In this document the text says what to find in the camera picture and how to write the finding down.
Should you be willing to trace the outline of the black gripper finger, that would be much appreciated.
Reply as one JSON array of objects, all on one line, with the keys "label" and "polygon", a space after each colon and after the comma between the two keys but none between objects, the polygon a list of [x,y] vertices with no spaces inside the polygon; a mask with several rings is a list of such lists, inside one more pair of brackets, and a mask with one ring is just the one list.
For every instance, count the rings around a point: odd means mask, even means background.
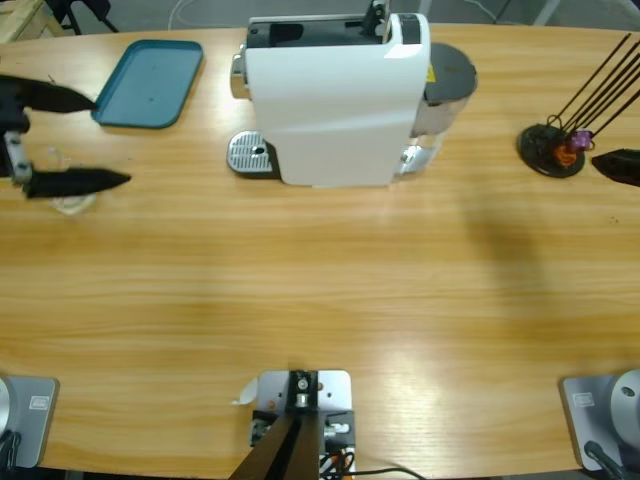
[{"label": "black gripper finger", "polygon": [[640,187],[640,152],[617,149],[592,158],[596,170],[610,180]]}]

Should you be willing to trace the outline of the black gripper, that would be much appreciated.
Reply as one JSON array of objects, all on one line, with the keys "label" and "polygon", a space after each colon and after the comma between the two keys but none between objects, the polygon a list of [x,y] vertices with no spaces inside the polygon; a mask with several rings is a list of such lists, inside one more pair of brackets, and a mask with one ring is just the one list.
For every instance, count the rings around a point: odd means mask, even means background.
[{"label": "black gripper", "polygon": [[[54,113],[96,111],[90,98],[56,83],[2,75],[1,86],[15,90],[20,102],[33,110]],[[31,176],[22,135],[30,128],[24,107],[15,96],[1,96],[1,177],[25,183],[28,199],[85,196],[114,189],[131,180],[129,174],[104,168],[73,167],[58,171],[36,171]]]}]

